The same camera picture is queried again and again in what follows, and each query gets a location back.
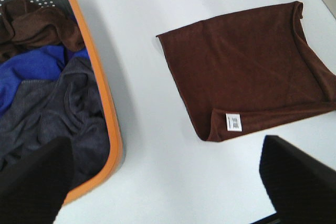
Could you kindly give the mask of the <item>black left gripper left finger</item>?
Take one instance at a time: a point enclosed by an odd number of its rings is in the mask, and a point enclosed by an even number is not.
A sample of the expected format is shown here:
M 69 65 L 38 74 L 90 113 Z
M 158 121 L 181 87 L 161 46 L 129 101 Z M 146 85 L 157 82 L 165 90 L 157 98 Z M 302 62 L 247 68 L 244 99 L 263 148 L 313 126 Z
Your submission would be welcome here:
M 70 191 L 70 139 L 58 137 L 1 172 L 1 223 L 53 223 Z

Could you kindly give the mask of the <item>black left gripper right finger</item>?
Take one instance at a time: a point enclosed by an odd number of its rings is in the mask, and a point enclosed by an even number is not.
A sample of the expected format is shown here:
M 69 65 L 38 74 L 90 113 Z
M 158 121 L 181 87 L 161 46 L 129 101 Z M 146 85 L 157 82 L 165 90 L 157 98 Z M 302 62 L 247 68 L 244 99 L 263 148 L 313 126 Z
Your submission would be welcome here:
M 334 169 L 267 135 L 259 174 L 281 223 L 335 223 Z

